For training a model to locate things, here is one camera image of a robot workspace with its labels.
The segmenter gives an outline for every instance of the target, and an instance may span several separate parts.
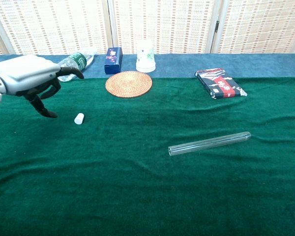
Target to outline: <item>small blue box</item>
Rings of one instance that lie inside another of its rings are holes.
[[[104,69],[107,75],[121,72],[122,49],[109,48],[107,50]]]

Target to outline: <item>round coaster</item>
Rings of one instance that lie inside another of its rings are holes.
[[[138,97],[152,87],[149,75],[138,71],[124,71],[106,81],[106,90],[117,97]]]

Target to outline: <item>green felt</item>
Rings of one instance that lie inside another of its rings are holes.
[[[57,119],[4,96],[0,235],[295,235],[295,78],[235,80],[247,97],[214,100],[196,78],[154,79],[129,99],[105,79],[62,83],[44,101]]]

